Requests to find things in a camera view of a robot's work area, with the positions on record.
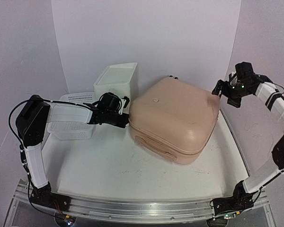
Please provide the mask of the white tall plastic bin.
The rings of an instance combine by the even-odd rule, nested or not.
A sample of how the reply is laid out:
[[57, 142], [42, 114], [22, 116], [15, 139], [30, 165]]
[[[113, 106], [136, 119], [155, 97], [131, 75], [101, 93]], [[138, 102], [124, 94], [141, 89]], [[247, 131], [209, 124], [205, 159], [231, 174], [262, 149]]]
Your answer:
[[132, 102], [138, 95], [138, 63], [121, 63], [107, 66], [94, 83], [97, 100], [111, 92], [119, 98], [128, 97]]

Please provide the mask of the white perforated plastic basket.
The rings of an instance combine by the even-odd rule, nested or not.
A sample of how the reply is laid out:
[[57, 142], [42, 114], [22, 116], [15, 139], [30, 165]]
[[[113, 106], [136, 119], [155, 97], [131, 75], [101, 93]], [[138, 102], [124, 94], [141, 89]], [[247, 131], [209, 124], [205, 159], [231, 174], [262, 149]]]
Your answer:
[[[94, 92], [66, 94], [60, 97], [60, 101], [83, 104], [95, 102]], [[80, 122], [50, 122], [47, 126], [48, 133], [60, 140], [90, 139], [96, 127]]]

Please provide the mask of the beige hard-shell suitcase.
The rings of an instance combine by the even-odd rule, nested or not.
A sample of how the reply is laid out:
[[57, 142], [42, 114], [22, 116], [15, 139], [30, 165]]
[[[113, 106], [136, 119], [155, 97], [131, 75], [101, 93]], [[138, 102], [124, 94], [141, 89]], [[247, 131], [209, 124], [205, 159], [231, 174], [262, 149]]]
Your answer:
[[217, 95], [167, 77], [132, 101], [130, 135], [168, 161], [191, 164], [205, 148], [219, 111]]

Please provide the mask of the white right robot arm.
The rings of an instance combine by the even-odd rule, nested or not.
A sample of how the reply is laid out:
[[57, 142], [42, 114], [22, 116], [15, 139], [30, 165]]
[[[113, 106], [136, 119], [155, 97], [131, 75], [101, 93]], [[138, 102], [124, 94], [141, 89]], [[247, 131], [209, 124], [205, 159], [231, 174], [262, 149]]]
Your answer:
[[231, 197], [210, 201], [217, 218], [252, 208], [262, 190], [284, 173], [284, 88], [268, 76], [255, 73], [250, 62], [241, 62], [227, 81], [217, 82], [212, 94], [227, 97], [227, 103], [236, 108], [240, 108], [243, 97], [254, 95], [277, 116], [277, 122], [283, 127], [280, 140], [271, 148], [271, 157], [253, 175], [238, 182]]

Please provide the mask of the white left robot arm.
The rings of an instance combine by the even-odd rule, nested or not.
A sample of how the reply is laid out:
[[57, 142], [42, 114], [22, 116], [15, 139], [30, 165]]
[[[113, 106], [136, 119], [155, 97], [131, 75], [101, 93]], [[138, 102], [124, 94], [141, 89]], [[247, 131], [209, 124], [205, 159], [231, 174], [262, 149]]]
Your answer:
[[71, 201], [69, 196], [53, 193], [46, 176], [42, 157], [46, 125], [50, 122], [77, 122], [125, 128], [129, 115], [123, 110], [129, 103], [128, 97], [119, 98], [111, 92], [104, 93], [92, 104], [47, 100], [39, 95], [32, 95], [20, 103], [23, 108], [16, 117], [16, 130], [12, 133], [20, 143], [22, 166], [33, 188], [28, 194], [32, 205], [67, 211]]

